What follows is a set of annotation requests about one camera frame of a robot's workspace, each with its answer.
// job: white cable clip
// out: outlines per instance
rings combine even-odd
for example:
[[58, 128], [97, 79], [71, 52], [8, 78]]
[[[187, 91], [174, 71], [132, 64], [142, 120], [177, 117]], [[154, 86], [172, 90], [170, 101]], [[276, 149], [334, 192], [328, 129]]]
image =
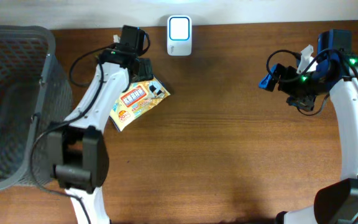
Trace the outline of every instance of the white cable clip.
[[115, 34], [115, 35], [112, 37], [112, 39], [113, 39], [114, 43], [119, 43], [120, 38], [119, 38], [119, 36], [118, 36], [117, 34]]
[[[310, 64], [310, 62], [314, 59], [311, 54], [313, 53], [313, 46], [309, 45], [305, 49], [301, 51], [301, 62], [299, 63], [297, 74], [301, 74], [305, 71], [306, 67]], [[308, 69], [307, 72], [316, 71], [317, 62], [314, 62], [312, 66]]]

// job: green led light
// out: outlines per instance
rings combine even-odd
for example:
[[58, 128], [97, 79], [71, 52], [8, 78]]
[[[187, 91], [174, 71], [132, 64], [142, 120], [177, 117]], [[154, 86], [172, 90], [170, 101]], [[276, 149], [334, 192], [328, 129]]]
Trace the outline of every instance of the green led light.
[[357, 60], [354, 58], [350, 58], [349, 61], [351, 62], [352, 65], [354, 65], [357, 62]]

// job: blue clamp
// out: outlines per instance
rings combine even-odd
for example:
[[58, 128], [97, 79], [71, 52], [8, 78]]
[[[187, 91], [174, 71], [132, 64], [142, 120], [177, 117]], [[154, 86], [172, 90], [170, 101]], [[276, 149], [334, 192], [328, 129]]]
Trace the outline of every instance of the blue clamp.
[[[272, 73], [276, 70], [277, 65], [274, 65], [271, 69]], [[267, 91], [273, 91], [276, 86], [277, 80], [275, 80], [270, 74], [267, 74], [262, 81], [259, 83], [259, 88], [267, 90]]]

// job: wire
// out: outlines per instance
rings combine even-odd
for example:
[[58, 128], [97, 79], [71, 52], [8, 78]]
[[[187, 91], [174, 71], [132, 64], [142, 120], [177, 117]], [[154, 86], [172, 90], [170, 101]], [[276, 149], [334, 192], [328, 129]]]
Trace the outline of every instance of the wire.
[[300, 78], [300, 75], [298, 75], [296, 78], [291, 78], [291, 79], [287, 79], [287, 80], [281, 80], [280, 78], [278, 78], [276, 75], [274, 75], [272, 73], [272, 71], [270, 70], [270, 67], [269, 67], [269, 63], [270, 63], [270, 59], [272, 59], [272, 57], [278, 53], [281, 53], [281, 52], [285, 52], [285, 53], [289, 53], [289, 54], [292, 54], [295, 58], [298, 58], [299, 53], [296, 53], [296, 52], [292, 52], [290, 50], [285, 50], [285, 49], [281, 49], [281, 50], [276, 50], [275, 52], [273, 52], [268, 58], [267, 58], [267, 61], [266, 61], [266, 69], [267, 69], [267, 72], [269, 75], [271, 75], [275, 80], [277, 80], [279, 83], [289, 83], [289, 82], [294, 82], [296, 80], [298, 80]]
[[81, 119], [83, 116], [85, 116], [87, 114], [87, 112], [92, 108], [92, 106], [94, 105], [94, 102], [98, 99], [98, 96], [100, 94], [100, 91], [102, 89], [102, 86], [103, 86], [103, 82], [104, 82], [104, 71], [103, 71], [103, 66], [100, 62], [100, 60], [98, 59], [98, 65], [99, 65], [99, 68], [100, 68], [100, 72], [101, 72], [101, 77], [100, 77], [100, 80], [99, 80], [99, 87], [98, 89], [96, 90], [96, 93], [94, 94], [94, 97], [93, 99], [91, 100], [91, 102], [89, 103], [89, 105], [86, 107], [86, 109], [81, 112], [77, 117], [71, 119], [71, 120], [68, 120], [68, 121], [64, 121], [62, 123], [59, 123], [57, 125], [55, 125], [54, 127], [51, 127], [49, 129], [47, 129], [46, 131], [44, 131], [43, 133], [41, 133], [37, 139], [34, 141], [32, 147], [31, 147], [31, 150], [30, 150], [30, 164], [29, 164], [29, 169], [30, 169], [30, 176], [31, 176], [31, 179], [33, 181], [33, 183], [42, 191], [46, 192], [46, 193], [50, 193], [50, 194], [54, 194], [54, 195], [59, 195], [59, 196], [62, 196], [62, 197], [70, 197], [70, 198], [74, 198], [75, 200], [77, 200], [80, 205], [81, 205], [81, 208], [83, 209], [84, 211], [84, 214], [85, 214], [85, 217], [88, 221], [89, 224], [91, 224], [91, 219], [90, 219], [90, 216], [88, 215], [88, 212], [86, 211], [86, 208], [85, 208], [85, 205], [82, 201], [82, 198], [81, 197], [78, 197], [76, 195], [70, 195], [70, 194], [66, 194], [66, 193], [63, 193], [63, 192], [59, 192], [59, 191], [56, 191], [56, 190], [50, 190], [50, 189], [47, 189], [45, 188], [42, 184], [40, 184], [38, 182], [38, 180], [36, 179], [35, 175], [34, 175], [34, 172], [32, 170], [33, 168], [33, 161], [32, 161], [32, 158], [34, 156], [34, 151], [35, 151], [35, 147], [37, 146], [37, 144], [40, 142], [40, 140], [42, 138], [44, 138], [47, 134], [51, 133], [52, 131], [56, 131], [64, 126], [67, 126], [69, 125], [70, 123], [74, 122], [74, 121], [77, 121], [79, 119]]
[[91, 84], [92, 81], [90, 81], [89, 83], [78, 83], [78, 82], [76, 82], [76, 81], [74, 80], [74, 78], [73, 78], [73, 71], [74, 71], [75, 65], [76, 65], [81, 59], [85, 58], [86, 56], [88, 56], [88, 55], [90, 55], [90, 54], [93, 54], [93, 53], [95, 53], [95, 52], [98, 52], [98, 51], [100, 51], [100, 50], [104, 50], [104, 49], [107, 49], [107, 48], [112, 48], [112, 49], [113, 49], [114, 47], [115, 47], [115, 44], [111, 44], [111, 45], [109, 45], [109, 46], [105, 46], [105, 47], [101, 47], [101, 48], [96, 49], [96, 50], [92, 50], [92, 51], [90, 51], [90, 52], [88, 52], [88, 53], [86, 53], [86, 54], [84, 54], [84, 55], [78, 57], [78, 58], [73, 62], [73, 64], [71, 65], [70, 71], [68, 72], [68, 78], [69, 78], [70, 82], [71, 82], [72, 84], [78, 86], [78, 87], [88, 87], [88, 86]]
[[318, 114], [320, 114], [320, 113], [323, 111], [324, 107], [326, 106], [326, 104], [327, 104], [327, 99], [328, 99], [328, 98], [329, 98], [329, 93], [328, 93], [328, 94], [324, 97], [324, 99], [323, 99], [323, 103], [321, 104], [320, 109], [319, 109], [317, 112], [315, 112], [315, 113], [312, 113], [312, 114], [307, 114], [307, 113], [302, 112], [302, 110], [301, 110], [301, 109], [299, 109], [299, 108], [297, 108], [297, 109], [298, 109], [299, 113], [301, 113], [301, 114], [303, 114], [303, 115], [305, 115], [305, 116], [314, 116], [314, 115], [318, 115]]
[[146, 32], [144, 34], [145, 34], [146, 39], [147, 39], [147, 47], [139, 54], [139, 57], [142, 56], [143, 54], [145, 54], [149, 50], [150, 45], [151, 45], [149, 34], [146, 33]]
[[297, 81], [299, 78], [301, 78], [302, 76], [304, 76], [308, 70], [311, 68], [311, 66], [320, 58], [322, 57], [324, 54], [327, 54], [328, 52], [330, 51], [333, 51], [333, 52], [336, 52], [337, 54], [342, 54], [340, 51], [338, 50], [335, 50], [335, 49], [324, 49], [322, 51], [320, 51], [320, 53], [318, 55], [316, 55], [316, 57], [309, 63], [309, 65], [303, 70], [303, 72], [299, 75], [297, 75], [295, 78], [290, 78], [290, 79], [287, 79], [287, 80], [282, 80], [280, 78], [278, 78], [276, 75], [274, 75], [272, 73], [272, 71], [270, 70], [270, 67], [269, 67], [269, 63], [270, 63], [270, 59], [277, 53], [280, 53], [280, 52], [286, 52], [286, 53], [289, 53], [289, 54], [292, 54], [295, 58], [298, 58], [299, 54], [296, 53], [296, 52], [292, 52], [290, 50], [277, 50], [275, 52], [273, 52], [267, 59], [266, 61], [266, 69], [267, 69], [267, 72], [269, 75], [271, 75], [275, 80], [277, 80], [277, 82], [279, 83], [290, 83], [290, 82], [294, 82], [294, 81]]

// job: white wall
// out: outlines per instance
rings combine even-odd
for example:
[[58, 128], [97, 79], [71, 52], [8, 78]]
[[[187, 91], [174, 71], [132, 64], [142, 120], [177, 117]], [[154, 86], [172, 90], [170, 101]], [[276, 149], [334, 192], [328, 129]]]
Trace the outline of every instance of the white wall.
[[187, 14], [194, 25], [358, 19], [358, 0], [0, 0], [0, 25], [49, 29], [164, 26]]

